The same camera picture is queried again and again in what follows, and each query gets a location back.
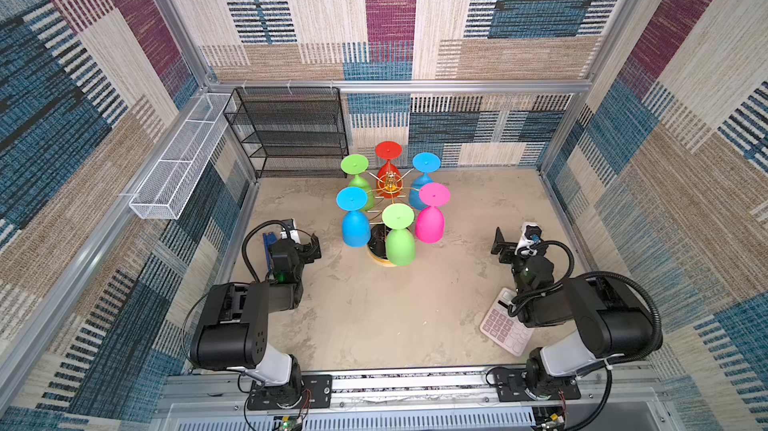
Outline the front blue plastic wine glass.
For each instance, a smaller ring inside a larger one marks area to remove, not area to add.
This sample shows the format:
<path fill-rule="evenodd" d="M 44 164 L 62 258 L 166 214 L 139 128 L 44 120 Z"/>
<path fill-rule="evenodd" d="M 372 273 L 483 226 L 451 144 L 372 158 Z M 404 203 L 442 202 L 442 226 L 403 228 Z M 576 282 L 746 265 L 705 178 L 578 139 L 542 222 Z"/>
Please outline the front blue plastic wine glass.
<path fill-rule="evenodd" d="M 366 192 L 358 187 L 347 187 L 336 197 L 337 206 L 345 212 L 342 221 L 342 237 L 347 246 L 365 247 L 371 238 L 370 223 L 363 212 L 367 205 Z"/>

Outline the green plastic wine glass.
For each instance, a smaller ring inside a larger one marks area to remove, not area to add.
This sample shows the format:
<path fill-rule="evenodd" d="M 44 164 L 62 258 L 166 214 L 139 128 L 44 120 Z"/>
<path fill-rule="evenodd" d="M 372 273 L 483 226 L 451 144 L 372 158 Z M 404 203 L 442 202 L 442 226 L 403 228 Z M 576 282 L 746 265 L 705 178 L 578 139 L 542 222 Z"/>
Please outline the green plastic wine glass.
<path fill-rule="evenodd" d="M 395 266 L 407 266 L 415 259 L 415 239 L 409 230 L 414 219 L 413 209 L 406 204 L 390 204 L 383 211 L 383 224 L 390 229 L 385 239 L 386 255 Z"/>
<path fill-rule="evenodd" d="M 373 196 L 372 187 L 369 182 L 364 178 L 365 173 L 368 171 L 369 161 L 360 154 L 351 154 L 346 156 L 341 161 L 341 170 L 351 176 L 349 182 L 350 187 L 356 187 L 362 189 L 367 195 L 367 203 L 363 207 L 363 211 L 367 212 L 371 210 L 375 205 L 375 199 Z"/>

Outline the back blue plastic wine glass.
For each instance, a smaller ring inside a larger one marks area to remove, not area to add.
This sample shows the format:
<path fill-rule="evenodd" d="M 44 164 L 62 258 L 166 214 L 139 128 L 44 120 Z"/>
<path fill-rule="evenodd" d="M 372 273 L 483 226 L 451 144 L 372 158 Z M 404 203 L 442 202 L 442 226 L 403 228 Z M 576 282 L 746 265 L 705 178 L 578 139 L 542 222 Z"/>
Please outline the back blue plastic wine glass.
<path fill-rule="evenodd" d="M 421 211 L 426 208 L 427 205 L 421 200 L 419 192 L 423 186 L 432 183 L 430 174 L 441 167 L 441 161 L 440 158 L 433 153 L 422 152 L 412 158 L 412 166 L 419 175 L 410 185 L 409 204 L 415 210 Z"/>

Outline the black mesh shelf rack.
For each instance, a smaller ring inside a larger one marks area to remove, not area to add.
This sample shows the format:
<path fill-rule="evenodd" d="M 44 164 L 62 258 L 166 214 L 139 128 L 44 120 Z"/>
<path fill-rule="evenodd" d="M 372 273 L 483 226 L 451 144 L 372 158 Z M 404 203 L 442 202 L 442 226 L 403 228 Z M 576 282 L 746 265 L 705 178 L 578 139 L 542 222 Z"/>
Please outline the black mesh shelf rack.
<path fill-rule="evenodd" d="M 346 120 L 335 87 L 241 87 L 224 116 L 255 175 L 344 178 Z"/>

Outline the magenta plastic wine glass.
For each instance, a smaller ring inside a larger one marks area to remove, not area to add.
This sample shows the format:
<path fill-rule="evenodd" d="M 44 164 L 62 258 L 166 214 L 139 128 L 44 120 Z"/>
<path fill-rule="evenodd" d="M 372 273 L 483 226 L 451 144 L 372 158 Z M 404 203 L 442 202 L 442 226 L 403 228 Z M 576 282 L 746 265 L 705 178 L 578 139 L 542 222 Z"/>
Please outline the magenta plastic wine glass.
<path fill-rule="evenodd" d="M 444 185 L 432 182 L 421 187 L 419 198 L 425 208 L 417 217 L 415 235 L 424 243 L 439 242 L 443 238 L 445 229 L 445 218 L 441 207 L 450 201 L 450 191 Z"/>

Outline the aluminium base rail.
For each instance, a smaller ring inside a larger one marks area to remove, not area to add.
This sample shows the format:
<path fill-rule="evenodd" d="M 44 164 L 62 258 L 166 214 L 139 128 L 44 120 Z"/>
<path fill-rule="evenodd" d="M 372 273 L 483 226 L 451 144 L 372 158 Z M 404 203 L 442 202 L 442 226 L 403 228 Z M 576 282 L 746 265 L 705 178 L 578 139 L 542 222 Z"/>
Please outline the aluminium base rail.
<path fill-rule="evenodd" d="M 309 409 L 256 406 L 246 380 L 191 374 L 166 381 L 153 430 L 570 430 L 594 410 L 592 430 L 681 430 L 649 364 L 572 380 L 580 396 L 532 400 L 495 383 L 497 365 L 310 372 Z"/>

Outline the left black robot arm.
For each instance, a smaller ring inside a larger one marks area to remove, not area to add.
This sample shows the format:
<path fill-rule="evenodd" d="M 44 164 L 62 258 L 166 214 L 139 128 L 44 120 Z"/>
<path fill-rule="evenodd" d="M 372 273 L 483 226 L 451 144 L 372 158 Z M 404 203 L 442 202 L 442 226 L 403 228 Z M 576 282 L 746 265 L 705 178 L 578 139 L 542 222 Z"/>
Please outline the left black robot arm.
<path fill-rule="evenodd" d="M 266 245 L 268 269 L 258 276 L 248 254 L 252 238 L 264 228 L 278 226 L 283 235 Z M 296 238 L 308 237 L 303 244 Z M 319 238 L 302 232 L 291 221 L 268 220 L 249 231 L 241 256 L 251 275 L 249 283 L 213 286 L 192 333 L 188 356 L 200 369 L 237 373 L 252 381 L 246 391 L 250 409 L 299 409 L 310 405 L 311 390 L 303 380 L 298 359 L 268 342 L 269 316 L 299 307 L 305 266 L 322 257 Z"/>

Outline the pink calculator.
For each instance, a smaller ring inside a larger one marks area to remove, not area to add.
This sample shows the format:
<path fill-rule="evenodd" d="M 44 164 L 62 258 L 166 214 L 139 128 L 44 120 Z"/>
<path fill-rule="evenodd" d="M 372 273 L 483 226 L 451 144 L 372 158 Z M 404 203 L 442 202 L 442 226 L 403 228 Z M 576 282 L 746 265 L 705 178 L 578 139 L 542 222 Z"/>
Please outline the pink calculator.
<path fill-rule="evenodd" d="M 480 324 L 480 332 L 510 354 L 521 357 L 534 334 L 517 317 L 508 315 L 515 292 L 502 288 Z"/>

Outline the red plastic wine glass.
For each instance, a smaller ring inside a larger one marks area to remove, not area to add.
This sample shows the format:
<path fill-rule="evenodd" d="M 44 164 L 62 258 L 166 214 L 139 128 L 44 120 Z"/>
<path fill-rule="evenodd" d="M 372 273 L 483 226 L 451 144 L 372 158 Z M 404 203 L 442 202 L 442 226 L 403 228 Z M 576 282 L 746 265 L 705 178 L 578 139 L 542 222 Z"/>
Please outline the red plastic wine glass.
<path fill-rule="evenodd" d="M 384 161 L 376 175 L 376 191 L 382 198 L 395 199 L 403 187 L 403 178 L 394 160 L 401 156 L 402 147 L 393 141 L 379 143 L 375 148 L 376 156 Z"/>

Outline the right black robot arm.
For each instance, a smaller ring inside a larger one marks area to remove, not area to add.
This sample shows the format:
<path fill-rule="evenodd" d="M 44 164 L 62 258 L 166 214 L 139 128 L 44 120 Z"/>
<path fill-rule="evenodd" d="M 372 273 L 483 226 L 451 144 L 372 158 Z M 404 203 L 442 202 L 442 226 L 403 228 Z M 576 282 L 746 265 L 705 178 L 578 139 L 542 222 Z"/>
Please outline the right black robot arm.
<path fill-rule="evenodd" d="M 526 358 L 487 374 L 500 401 L 576 400 L 578 378 L 661 347 L 661 315 L 642 286 L 607 271 L 576 275 L 570 248 L 544 239 L 537 224 L 524 224 L 516 242 L 497 230 L 491 253 L 510 266 L 515 287 L 499 293 L 481 331 Z"/>

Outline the blue plastic wine glass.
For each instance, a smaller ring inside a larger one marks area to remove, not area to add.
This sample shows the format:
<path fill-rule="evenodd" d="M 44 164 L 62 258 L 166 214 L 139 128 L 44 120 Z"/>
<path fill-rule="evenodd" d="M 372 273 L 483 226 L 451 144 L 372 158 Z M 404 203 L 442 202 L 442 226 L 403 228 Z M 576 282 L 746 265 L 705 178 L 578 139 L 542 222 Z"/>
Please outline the blue plastic wine glass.
<path fill-rule="evenodd" d="M 336 197 L 337 206 L 345 212 L 342 221 L 342 237 L 347 246 L 365 247 L 371 238 L 370 223 L 363 212 L 367 205 L 366 192 L 358 187 L 347 187 Z"/>
<path fill-rule="evenodd" d="M 426 208 L 427 205 L 421 200 L 419 192 L 423 186 L 432 183 L 430 174 L 441 167 L 441 161 L 440 158 L 433 153 L 422 152 L 412 158 L 412 166 L 419 175 L 410 185 L 409 204 L 415 210 L 421 211 Z"/>

